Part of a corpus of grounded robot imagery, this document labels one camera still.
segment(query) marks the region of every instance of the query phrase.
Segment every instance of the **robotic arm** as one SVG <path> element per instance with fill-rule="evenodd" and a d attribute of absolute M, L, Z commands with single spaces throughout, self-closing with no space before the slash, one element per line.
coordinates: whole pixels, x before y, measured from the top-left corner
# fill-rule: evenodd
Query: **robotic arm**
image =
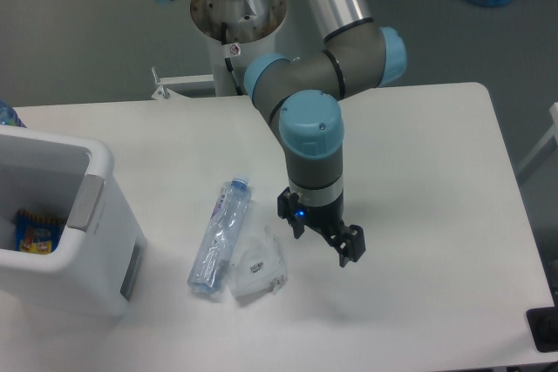
<path fill-rule="evenodd" d="M 232 83 L 232 94 L 243 86 L 282 145 L 289 187 L 278 197 L 279 216 L 297 239 L 305 227 L 320 233 L 344 267 L 358 261 L 365 243 L 363 229 L 342 218 L 344 125 L 337 101 L 398 78 L 406 52 L 395 30 L 375 25 L 364 0 L 310 4 L 325 48 L 293 62 L 257 49 L 259 57 L 234 54 L 279 28 L 284 0 L 192 0 L 191 12 L 198 28 L 224 47 L 228 77 L 217 77 L 214 66 L 217 94 L 227 87 L 220 80 Z"/>

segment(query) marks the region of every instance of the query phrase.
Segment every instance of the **snack package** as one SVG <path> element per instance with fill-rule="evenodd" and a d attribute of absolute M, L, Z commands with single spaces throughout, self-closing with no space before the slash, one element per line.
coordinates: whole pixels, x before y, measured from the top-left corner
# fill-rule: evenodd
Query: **snack package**
<path fill-rule="evenodd" d="M 17 213 L 16 248 L 18 252 L 49 254 L 56 250 L 65 221 L 38 217 L 25 210 Z"/>

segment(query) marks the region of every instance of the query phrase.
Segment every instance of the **white face mask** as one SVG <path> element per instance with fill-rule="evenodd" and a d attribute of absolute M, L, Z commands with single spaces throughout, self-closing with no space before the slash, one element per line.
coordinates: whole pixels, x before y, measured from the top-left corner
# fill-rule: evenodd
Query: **white face mask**
<path fill-rule="evenodd" d="M 265 227 L 265 234 L 250 237 L 246 247 L 240 259 L 229 267 L 228 287 L 232 294 L 238 298 L 267 290 L 275 295 L 287 280 L 276 237 Z"/>

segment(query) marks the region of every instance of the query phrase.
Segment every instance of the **gray floor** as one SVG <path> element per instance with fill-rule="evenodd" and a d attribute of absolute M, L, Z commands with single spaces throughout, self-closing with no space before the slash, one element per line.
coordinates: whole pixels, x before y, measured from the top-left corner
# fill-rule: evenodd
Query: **gray floor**
<path fill-rule="evenodd" d="M 558 102 L 558 0 L 485 9 L 463 0 L 368 0 L 404 37 L 398 85 L 476 81 L 491 92 L 512 163 L 550 127 Z M 289 56 L 322 47 L 306 0 L 289 0 Z M 147 99 L 160 76 L 209 72 L 189 2 L 0 0 L 0 98 L 13 105 Z M 558 153 L 522 188 L 545 259 L 558 258 Z"/>

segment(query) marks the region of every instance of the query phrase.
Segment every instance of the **white storage bin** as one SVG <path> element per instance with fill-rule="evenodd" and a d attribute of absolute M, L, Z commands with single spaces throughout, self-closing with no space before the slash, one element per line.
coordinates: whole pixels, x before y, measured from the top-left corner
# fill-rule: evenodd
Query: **white storage bin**
<path fill-rule="evenodd" d="M 40 305 L 121 315 L 146 239 L 90 140 L 0 125 L 0 289 Z M 51 254 L 15 251 L 17 211 L 67 219 Z"/>

